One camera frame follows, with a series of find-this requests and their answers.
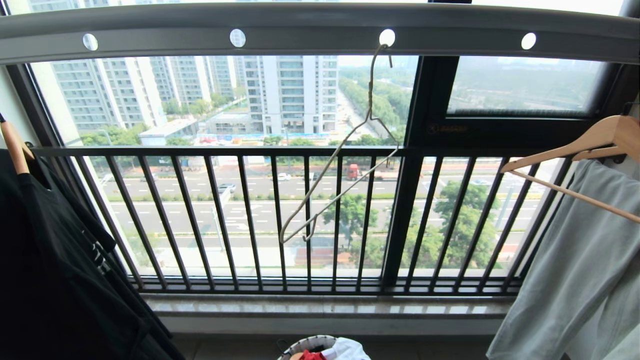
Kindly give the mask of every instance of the clothes hanger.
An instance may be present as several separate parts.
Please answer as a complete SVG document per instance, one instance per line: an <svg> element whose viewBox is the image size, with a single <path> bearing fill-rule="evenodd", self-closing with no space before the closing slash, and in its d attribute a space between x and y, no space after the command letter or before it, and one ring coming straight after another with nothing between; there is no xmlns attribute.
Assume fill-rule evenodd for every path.
<svg viewBox="0 0 640 360"><path fill-rule="evenodd" d="M523 177L526 180L533 181L534 183L544 185L553 190L557 190L561 193L565 193L569 196L586 201L592 205L598 206L599 208L611 211L614 214L620 215L640 224L640 217L635 214L631 214L628 211L615 208L614 206L592 199L591 197L582 195L580 193L571 191L552 183L548 183L546 181L542 181L533 176L515 171L516 169L541 163L545 160L562 158L564 156L575 154L576 152L585 151L594 147L609 145L611 143L616 144L620 150L623 150L624 153L629 155L634 161L640 163L640 126L638 126L636 120L630 116L614 115L598 121L578 139L576 139L576 141L553 150L541 152L539 154L534 154L506 163L500 169L500 172L509 172L511 174Z"/></svg>
<svg viewBox="0 0 640 360"><path fill-rule="evenodd" d="M279 236L279 240L280 243L286 243L287 241L291 240L291 238L293 236L295 236L296 234L298 234L300 231L302 231L302 229L304 229L306 226L308 226L309 224L311 224L311 232L309 233L309 235L302 235L302 240L304 241L309 241L309 239L311 239L311 237L314 235L315 231L316 231L316 222L317 222L317 218L318 216L320 216L320 214L322 212L324 212L325 210L327 210L331 205L333 205L336 201L338 201L344 194L348 193L354 186L356 186L356 184L358 184L360 181L362 181L365 177L369 176L369 174L371 172L373 172L374 170L376 170L376 168L378 168L380 165L384 164L387 160L389 160L395 153L398 152L398 150L400 149L400 143L398 142L398 140L394 137L394 135L391 133L391 131L389 131L389 129L387 128L387 126L385 125L384 122L382 122L382 120L380 118L377 117L373 117L372 115L372 108L373 108L373 66L376 63L376 58L378 57L378 54L380 53L380 51L388 48L389 45L387 44L380 44L378 46L378 48L376 49L375 53L373 54L373 59L371 60L371 69L369 71L369 109L367 110L367 116L365 116L364 121L362 121L361 123L359 123L358 125L356 125L348 134L347 136L344 137L344 139L342 140L342 142L340 143L340 145L338 145L338 147L335 148L335 151L333 152L333 154L331 155L331 157L329 157L329 160L326 162L326 165L324 166L324 168L322 169L322 171L320 171L320 174L318 175L316 181L314 182L314 184L309 188L309 191L305 194L305 198L302 199L302 201L300 202L300 205L296 208L296 210L293 212L293 214L291 214L291 216L289 216L289 218L287 219L287 221L285 221L285 223L282 225L282 230L280 231L280 236ZM391 55L389 55L389 66L393 67L393 63L391 62ZM320 183L320 180L322 179L322 177L324 176L324 174L326 173L326 171L329 169L329 166L331 165L331 162L338 156L338 152L340 152L340 149L344 146L344 144L347 142L347 140L349 140L349 137L361 126L363 126L364 124L367 123L367 121L378 121L381 125L382 128L387 132L387 134L389 135L389 137L391 137L391 139L393 139L396 143L396 148L384 159L382 159L380 162L378 162L378 164L376 164L375 166L373 166L372 168L369 169L369 171L367 171L366 173L364 173L362 176L360 176L359 179L357 179L351 186L349 186L346 190L342 191L341 193L339 193L338 195L336 195L336 197L334 197L325 207L323 207L320 211L318 211L317 213L315 213L314 215L312 215L309 220L307 220L304 224L302 224L299 228L297 228L297 230L295 230L293 233L291 233L290 235L285 237L285 232L287 230L287 227L289 226L289 224L291 223L291 221L293 220L293 218L302 210L302 208L304 208L305 204L307 203L307 201L309 200L309 198L311 198L311 194L314 192L314 190L316 189L316 187L318 186L318 184Z"/></svg>
<svg viewBox="0 0 640 360"><path fill-rule="evenodd" d="M631 106L633 104L640 104L640 102L626 102L625 106L620 115L629 115L631 112ZM612 147L604 147L602 149L593 149L579 152L576 156L573 157L574 161L583 160L583 159L597 159L597 158L607 158L609 156L622 155L626 154L623 149L620 149L618 146Z"/></svg>
<svg viewBox="0 0 640 360"><path fill-rule="evenodd" d="M6 148L9 150L16 174L28 174L27 159L30 161L35 160L33 153L22 141L13 125L4 119L2 114L0 114L0 129L2 129L2 136L6 143Z"/></svg>

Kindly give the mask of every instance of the laundry basket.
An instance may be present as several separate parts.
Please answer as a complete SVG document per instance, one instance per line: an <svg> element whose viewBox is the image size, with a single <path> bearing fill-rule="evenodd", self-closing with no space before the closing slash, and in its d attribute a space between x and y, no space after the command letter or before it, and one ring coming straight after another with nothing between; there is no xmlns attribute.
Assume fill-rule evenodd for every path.
<svg viewBox="0 0 640 360"><path fill-rule="evenodd" d="M321 350L330 348L335 344L335 338L331 335L315 335L309 336L302 340L298 340L293 343L287 350L284 350L282 356L278 360L289 360L293 354L303 352L305 350L312 350L317 347L322 347Z"/></svg>

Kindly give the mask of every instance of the black metal railing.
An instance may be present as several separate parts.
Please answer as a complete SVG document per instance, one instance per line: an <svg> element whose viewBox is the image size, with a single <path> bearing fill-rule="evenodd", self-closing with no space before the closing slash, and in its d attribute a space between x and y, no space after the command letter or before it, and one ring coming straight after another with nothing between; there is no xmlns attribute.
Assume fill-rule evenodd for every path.
<svg viewBox="0 0 640 360"><path fill-rule="evenodd" d="M342 190L342 178L343 178L343 165L348 157L368 158L369 166L373 166L376 163L376 159L387 156L394 148L392 147L345 147L341 150L337 157L335 165L335 193L340 193ZM417 235L415 236L415 245L413 247L407 247L403 249L403 255L407 255L408 266L406 269L402 269L402 265L398 264L395 269L389 269L388 264L384 262L386 258L382 259L382 264L375 265L378 270L370 272L365 263L368 261L365 254L370 251L372 244L372 225L371 213L372 213L372 201L376 194L376 174L372 173L371 176L363 184L366 184L366 191L363 200L364 209L364 221L362 222L362 231L359 232L359 253L350 253L351 248L347 246L345 248L344 242L340 240L340 232L344 232L341 226L340 213L344 211L341 209L341 203L338 201L335 204L333 218L333 234L331 236L333 243L330 246L323 247L326 251L326 255L323 255L323 259L330 259L329 262L321 264L320 268L316 268L317 264L314 264L315 255L314 241L299 243L295 248L295 253L304 254L304 264L291 265L290 258L292 254L291 244L283 245L278 242L277 252L273 252L273 257L278 259L278 266L261 266L260 265L260 244L258 242L258 232L254 224L253 207L256 203L253 203L250 185L248 182L247 171L248 168L245 163L245 156L263 156L268 164L268 171L264 174L265 177L271 176L271 180L268 183L273 185L273 209L275 210L275 221L272 224L268 224L272 233L279 233L282 229L283 218L287 217L284 213L282 204L282 184L278 181L278 164L282 163L279 157L297 157L302 158L303 168L303 181L304 191L307 192L310 188L310 182L313 181L310 177L310 159L317 159L316 157L329 156L333 152L331 147L77 147L77 148L41 148L34 149L35 152L45 158L69 158L73 159L77 163L77 167L82 173L84 180L86 181L86 187L88 189L87 194L92 198L98 207L98 210L104 218L105 224L114 239L117 242L118 249L129 269L129 277L131 282L138 287L141 292L156 292L156 293L247 293L247 294L291 294L291 295L311 295L311 294L326 294L326 295L422 295L422 296L511 296L518 292L518 289L522 283L526 271L531 264L531 259L537 250L537 240L539 233L543 228L545 215L552 209L552 203L556 195L553 191L545 191L540 193L538 199L539 203L536 205L536 216L531 218L527 231L523 232L525 236L520 241L520 246L517 253L513 256L513 260L507 269L503 269L501 272L495 272L496 264L499 262L500 255L503 251L505 244L509 238L509 234L513 229L516 222L516 218L527 200L527 196L530 194L531 182L524 181L520 187L517 198L515 199L511 208L511 213L506 218L506 222L499 236L496 235L496 239L493 239L495 246L491 251L491 255L488 258L485 266L476 266L474 263L474 256L477 252L477 247L480 244L481 238L483 238L483 230L488 224L488 219L491 216L492 209L494 208L494 202L499 196L499 188L503 183L504 176L498 172L498 169L509 161L509 158L501 158L498 161L494 161L494 167L492 167L490 174L485 176L492 176L493 182L491 185L484 184L486 189L486 198L484 198L483 206L481 209L477 209L478 218L474 219L472 224L472 232L470 233L470 241L465 244L466 250L461 258L459 265L455 268L448 268L446 265L447 251L450 250L451 244L457 243L460 239L455 237L454 229L459 223L460 216L463 213L463 203L467 200L467 189L470 188L470 182L474 176L475 165L486 162L484 158L479 156L469 156L466 160L458 160L461 167L464 167L464 171L461 174L460 189L454 198L452 204L451 214L448 215L447 220L443 221L443 226L439 232L442 236L442 242L439 246L439 250L433 254L429 253L433 262L427 266L425 263L421 263L420 255L424 255L422 251L423 241L427 241L426 229L429 226L428 222L434 220L432 217L434 214L434 205L438 202L445 201L439 196L439 187L442 186L441 181L443 178L449 176L450 173L444 174L445 167L451 162L451 158L446 158L439 154L433 157L433 163L429 165L429 169L418 176L424 176L424 182L428 180L429 186L426 188L426 196L424 198L424 209L420 213L419 208L413 208L412 213L419 214L419 223L417 224ZM168 265L163 263L163 260L159 259L157 249L154 248L152 243L152 237L149 235L149 230L145 230L145 226L140 217L140 212L136 209L136 198L130 194L130 191L125 183L125 177L123 175L122 164L118 162L118 158L126 156L130 162L135 163L135 168L141 169L142 176L141 181L146 183L148 190L151 194L151 201L155 205L155 210L160 219L162 230L166 238L163 236L162 240L168 243L167 254L170 254L171 261L174 261L176 271L167 271ZM175 226L168 212L165 209L165 200L159 188L156 185L157 179L152 171L152 165L150 165L151 157L162 156L168 161L164 161L163 164L169 163L170 170L175 174L175 180L179 187L182 202L184 203L184 209L186 210L186 217L188 218L188 226L190 226L192 233L189 233L186 237L188 241L195 243L194 252L195 257L201 261L202 269L192 270L197 274L190 274L189 269L194 268L191 264L193 260L186 261L183 254L184 241L182 238L178 238L175 234ZM244 211L246 213L247 231L241 235L248 239L251 247L250 252L244 252L242 254L234 254L234 241L228 231L228 219L225 219L224 209L225 199L218 191L219 179L216 177L216 164L214 163L218 156L233 156L237 158L237 171L239 174L240 187L239 193L242 194L241 201L244 205ZM421 149L400 149L397 153L397 157L404 161L406 158L411 157L413 161L419 159L422 161L425 157L431 156L427 153L427 150ZM210 197L207 198L208 203L212 202L211 213L214 217L214 222L217 224L216 236L220 241L220 251L217 252L216 259L220 256L226 258L225 264L221 265L219 259L212 258L211 246L208 246L205 241L205 236L198 225L198 215L196 214L195 206L199 204L199 200L193 198L193 194L189 192L188 184L184 169L180 160L184 158L200 159L204 163L204 168L201 170L204 179L208 180L208 187L211 188ZM108 168L108 175L113 176L113 181L117 187L119 195L122 197L122 202L126 208L126 212L131 217L131 223L135 229L135 234L125 234L122 230L122 225L118 222L118 219L114 215L114 211L111 208L112 204L108 197L104 195L104 189L100 189L100 182L95 176L94 163L97 161L103 161L106 164L105 168ZM554 173L555 179L553 181L559 184L563 181L567 175L570 161L564 160L561 166L556 168ZM535 176L539 166L535 165L529 169L529 175ZM413 202L413 198L408 201L402 198L403 192L395 190L395 197L392 200L396 205L393 209L398 208L398 204L402 206L412 206L408 202ZM305 219L309 219L312 214L311 199L305 204ZM395 213L390 214L390 222L393 220ZM307 226L306 233L311 232L310 226ZM386 236L386 242L384 249L376 249L389 253L389 248L397 246L398 241L393 239L389 230L383 231L382 234L378 233L378 236ZM132 250L131 242L135 238L141 244L140 252L143 252L145 258L144 271L141 270L140 261L136 261L136 254ZM349 262L345 263L340 259L341 254L348 254ZM246 260L245 258L253 258L253 266L250 268L242 268L239 271L237 267L238 260ZM385 284L383 282L383 276L381 269L384 268L385 272L395 272L397 280L392 284Z"/></svg>

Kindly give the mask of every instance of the white car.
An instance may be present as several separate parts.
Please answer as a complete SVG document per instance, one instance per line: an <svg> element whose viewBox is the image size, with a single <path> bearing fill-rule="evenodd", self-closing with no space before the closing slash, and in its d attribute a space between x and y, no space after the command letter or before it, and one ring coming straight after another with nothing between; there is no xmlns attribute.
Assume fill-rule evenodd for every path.
<svg viewBox="0 0 640 360"><path fill-rule="evenodd" d="M278 174L278 181L288 181L291 180L291 175L286 172L281 172Z"/></svg>

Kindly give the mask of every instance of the light gray clothing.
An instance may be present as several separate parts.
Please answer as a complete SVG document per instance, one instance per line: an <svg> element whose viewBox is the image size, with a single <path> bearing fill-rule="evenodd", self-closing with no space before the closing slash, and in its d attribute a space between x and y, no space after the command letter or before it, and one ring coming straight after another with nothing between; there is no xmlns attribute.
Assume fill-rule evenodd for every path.
<svg viewBox="0 0 640 360"><path fill-rule="evenodd" d="M597 161L577 165L570 189L640 215L640 182ZM558 360L607 299L594 359L640 358L639 249L640 224L565 195L487 357Z"/></svg>

